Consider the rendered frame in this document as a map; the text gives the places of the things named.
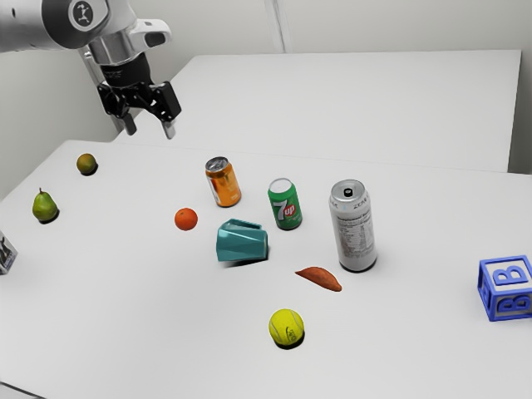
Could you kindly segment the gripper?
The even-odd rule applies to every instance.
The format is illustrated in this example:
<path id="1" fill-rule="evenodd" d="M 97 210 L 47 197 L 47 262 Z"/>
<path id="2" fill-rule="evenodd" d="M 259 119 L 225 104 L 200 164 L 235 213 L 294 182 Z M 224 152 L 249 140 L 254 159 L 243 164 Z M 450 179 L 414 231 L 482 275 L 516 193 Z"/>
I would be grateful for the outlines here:
<path id="1" fill-rule="evenodd" d="M 182 109 L 169 81 L 155 85 L 145 53 L 120 65 L 100 66 L 103 82 L 97 91 L 105 112 L 120 120 L 128 135 L 136 125 L 127 103 L 144 103 L 145 109 L 161 123 L 167 139 L 175 137 L 175 118 Z"/>

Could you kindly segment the teal faceted mug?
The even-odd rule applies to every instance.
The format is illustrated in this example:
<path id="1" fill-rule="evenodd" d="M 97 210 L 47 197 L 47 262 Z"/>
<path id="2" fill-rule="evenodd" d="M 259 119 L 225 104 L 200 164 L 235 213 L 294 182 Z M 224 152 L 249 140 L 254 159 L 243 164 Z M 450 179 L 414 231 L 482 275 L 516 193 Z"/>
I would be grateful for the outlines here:
<path id="1" fill-rule="evenodd" d="M 220 262 L 264 260 L 268 234 L 260 224 L 230 219 L 218 228 L 216 254 Z"/>

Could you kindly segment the green-orange round fruit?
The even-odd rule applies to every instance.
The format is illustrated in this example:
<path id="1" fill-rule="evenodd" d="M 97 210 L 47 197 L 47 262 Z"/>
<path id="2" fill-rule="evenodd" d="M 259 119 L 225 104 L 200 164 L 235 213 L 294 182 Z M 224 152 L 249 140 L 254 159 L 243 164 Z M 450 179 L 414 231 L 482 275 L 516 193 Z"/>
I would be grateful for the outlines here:
<path id="1" fill-rule="evenodd" d="M 85 153 L 78 157 L 76 167 L 82 175 L 91 175 L 96 171 L 98 164 L 92 154 Z"/>

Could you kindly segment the orange soda can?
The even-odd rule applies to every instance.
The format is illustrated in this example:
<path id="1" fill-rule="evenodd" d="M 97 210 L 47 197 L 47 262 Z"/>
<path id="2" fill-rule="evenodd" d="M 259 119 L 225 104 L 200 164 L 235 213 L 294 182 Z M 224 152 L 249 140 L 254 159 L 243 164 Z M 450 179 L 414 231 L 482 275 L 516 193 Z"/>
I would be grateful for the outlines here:
<path id="1" fill-rule="evenodd" d="M 218 206 L 228 208 L 240 201 L 239 183 L 227 158 L 217 156 L 208 160 L 205 164 L 205 174 Z"/>

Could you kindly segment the orange fruit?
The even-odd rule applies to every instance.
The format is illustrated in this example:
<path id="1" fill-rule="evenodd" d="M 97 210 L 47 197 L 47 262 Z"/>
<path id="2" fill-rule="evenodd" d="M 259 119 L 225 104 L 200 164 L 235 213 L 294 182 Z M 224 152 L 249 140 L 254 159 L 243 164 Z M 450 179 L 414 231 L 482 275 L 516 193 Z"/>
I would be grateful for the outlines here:
<path id="1" fill-rule="evenodd" d="M 191 208 L 181 208 L 175 213 L 175 226 L 183 231 L 192 230 L 198 223 L 198 215 Z"/>

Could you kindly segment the green pear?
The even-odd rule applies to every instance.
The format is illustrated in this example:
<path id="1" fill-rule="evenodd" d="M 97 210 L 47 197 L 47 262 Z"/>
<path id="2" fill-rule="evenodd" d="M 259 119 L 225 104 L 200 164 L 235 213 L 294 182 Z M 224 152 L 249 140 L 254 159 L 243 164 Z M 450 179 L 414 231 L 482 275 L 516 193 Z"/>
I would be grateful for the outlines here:
<path id="1" fill-rule="evenodd" d="M 53 198 L 46 191 L 39 189 L 33 201 L 32 213 L 40 223 L 47 223 L 58 216 L 59 209 Z"/>

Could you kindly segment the green soda can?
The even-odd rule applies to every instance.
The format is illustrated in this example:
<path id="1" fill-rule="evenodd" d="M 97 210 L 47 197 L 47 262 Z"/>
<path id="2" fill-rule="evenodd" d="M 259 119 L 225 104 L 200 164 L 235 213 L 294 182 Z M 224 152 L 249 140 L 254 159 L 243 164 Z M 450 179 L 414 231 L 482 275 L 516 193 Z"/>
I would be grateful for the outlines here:
<path id="1" fill-rule="evenodd" d="M 296 229 L 303 221 L 296 187 L 287 178 L 278 178 L 268 187 L 268 199 L 276 225 L 283 230 Z"/>

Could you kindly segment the grey printed cube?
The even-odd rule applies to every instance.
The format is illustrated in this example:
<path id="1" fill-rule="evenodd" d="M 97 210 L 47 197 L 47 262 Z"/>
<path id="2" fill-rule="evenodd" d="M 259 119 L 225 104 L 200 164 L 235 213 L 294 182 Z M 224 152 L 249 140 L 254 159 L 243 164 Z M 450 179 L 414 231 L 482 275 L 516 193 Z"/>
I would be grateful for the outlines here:
<path id="1" fill-rule="evenodd" d="M 0 230 L 0 275 L 8 274 L 11 270 L 18 252 Z"/>

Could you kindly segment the tall silver can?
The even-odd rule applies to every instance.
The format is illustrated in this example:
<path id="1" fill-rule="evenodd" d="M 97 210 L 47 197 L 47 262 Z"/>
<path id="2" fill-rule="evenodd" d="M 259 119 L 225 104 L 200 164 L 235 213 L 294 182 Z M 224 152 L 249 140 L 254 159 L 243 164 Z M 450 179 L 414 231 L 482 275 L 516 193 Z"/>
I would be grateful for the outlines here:
<path id="1" fill-rule="evenodd" d="M 341 180 L 329 197 L 340 265 L 353 273 L 370 269 L 377 260 L 370 195 L 358 180 Z"/>

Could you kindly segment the sweet potato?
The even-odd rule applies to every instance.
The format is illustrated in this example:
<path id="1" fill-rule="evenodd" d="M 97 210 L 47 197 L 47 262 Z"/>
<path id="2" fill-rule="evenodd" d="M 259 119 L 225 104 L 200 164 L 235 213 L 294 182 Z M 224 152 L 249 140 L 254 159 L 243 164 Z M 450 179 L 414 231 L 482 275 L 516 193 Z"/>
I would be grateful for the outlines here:
<path id="1" fill-rule="evenodd" d="M 342 285 L 338 282 L 336 277 L 325 268 L 312 266 L 296 271 L 295 274 L 330 291 L 342 291 Z"/>

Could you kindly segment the yellow tennis ball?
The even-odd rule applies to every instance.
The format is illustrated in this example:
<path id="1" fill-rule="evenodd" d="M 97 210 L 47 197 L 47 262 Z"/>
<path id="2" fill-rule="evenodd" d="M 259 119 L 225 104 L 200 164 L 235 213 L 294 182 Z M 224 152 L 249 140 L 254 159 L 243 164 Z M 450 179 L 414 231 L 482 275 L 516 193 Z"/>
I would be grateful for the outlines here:
<path id="1" fill-rule="evenodd" d="M 269 319 L 268 330 L 277 345 L 292 346 L 303 339 L 303 319 L 292 309 L 279 309 Z"/>

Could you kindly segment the blue letter block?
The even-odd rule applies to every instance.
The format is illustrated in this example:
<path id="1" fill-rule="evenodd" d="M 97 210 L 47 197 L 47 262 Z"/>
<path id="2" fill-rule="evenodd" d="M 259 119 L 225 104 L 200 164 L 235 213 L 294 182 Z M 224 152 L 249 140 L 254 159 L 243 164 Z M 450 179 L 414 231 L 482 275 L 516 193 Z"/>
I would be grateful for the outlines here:
<path id="1" fill-rule="evenodd" d="M 532 265 L 525 255 L 482 259 L 477 289 L 491 322 L 532 318 Z"/>

